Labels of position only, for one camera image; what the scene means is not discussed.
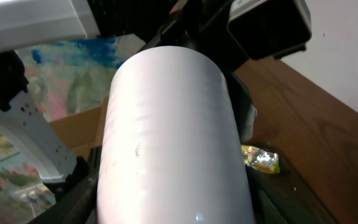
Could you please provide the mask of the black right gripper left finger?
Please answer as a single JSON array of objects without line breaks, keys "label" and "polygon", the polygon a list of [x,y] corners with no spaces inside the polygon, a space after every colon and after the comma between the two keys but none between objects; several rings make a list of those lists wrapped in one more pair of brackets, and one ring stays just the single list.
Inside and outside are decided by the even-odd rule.
[{"label": "black right gripper left finger", "polygon": [[55,205],[28,224],[85,224],[96,206],[99,171],[87,175]]}]

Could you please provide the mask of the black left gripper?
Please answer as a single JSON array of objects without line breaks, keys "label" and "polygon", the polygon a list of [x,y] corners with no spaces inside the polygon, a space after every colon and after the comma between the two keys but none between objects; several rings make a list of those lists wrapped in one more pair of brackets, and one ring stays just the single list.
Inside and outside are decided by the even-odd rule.
[{"label": "black left gripper", "polygon": [[248,55],[229,34],[230,0],[88,0],[100,36],[135,34],[147,45],[192,45],[217,65],[237,70]]}]

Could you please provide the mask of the yellow snack wrapper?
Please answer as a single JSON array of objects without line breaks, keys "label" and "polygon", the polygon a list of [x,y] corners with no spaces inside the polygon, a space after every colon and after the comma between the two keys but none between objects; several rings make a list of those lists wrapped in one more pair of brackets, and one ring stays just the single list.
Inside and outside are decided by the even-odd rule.
[{"label": "yellow snack wrapper", "polygon": [[279,174],[279,155],[255,146],[242,145],[244,164],[266,174]]}]

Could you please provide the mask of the pink cup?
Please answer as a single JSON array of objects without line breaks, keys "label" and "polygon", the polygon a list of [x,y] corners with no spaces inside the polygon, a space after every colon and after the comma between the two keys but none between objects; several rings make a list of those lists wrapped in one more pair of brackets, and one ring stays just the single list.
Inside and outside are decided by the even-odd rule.
[{"label": "pink cup", "polygon": [[144,50],[111,82],[99,223],[252,223],[239,134],[218,66],[184,47]]}]

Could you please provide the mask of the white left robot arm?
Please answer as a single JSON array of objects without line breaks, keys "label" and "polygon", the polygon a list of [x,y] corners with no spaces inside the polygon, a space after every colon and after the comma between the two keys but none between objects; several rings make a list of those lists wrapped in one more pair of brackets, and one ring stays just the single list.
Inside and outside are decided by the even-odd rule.
[{"label": "white left robot arm", "polygon": [[21,47],[135,34],[164,44],[174,1],[0,1],[0,132],[23,149],[49,187],[69,189],[88,173],[39,114],[28,91]]}]

